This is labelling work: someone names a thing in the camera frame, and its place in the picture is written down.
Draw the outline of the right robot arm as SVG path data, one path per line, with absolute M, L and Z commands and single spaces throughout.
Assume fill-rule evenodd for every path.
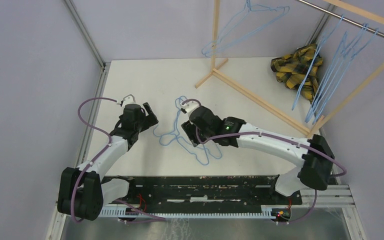
M 188 116 L 181 127 L 195 147 L 214 142 L 223 147 L 260 151 L 292 163 L 295 167 L 280 174 L 268 191 L 273 203 L 282 204 L 306 187 L 316 191 L 328 188 L 335 156 L 323 136 L 292 137 L 264 130 L 240 118 L 221 119 L 193 101 L 181 104 L 180 110 Z

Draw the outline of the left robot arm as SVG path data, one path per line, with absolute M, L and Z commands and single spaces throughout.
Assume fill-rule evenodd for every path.
M 126 103 L 108 143 L 91 160 L 66 167 L 60 177 L 57 210 L 72 220 L 95 220 L 104 206 L 121 199 L 130 204 L 138 191 L 124 178 L 104 181 L 106 173 L 139 139 L 139 134 L 158 124 L 149 103 Z

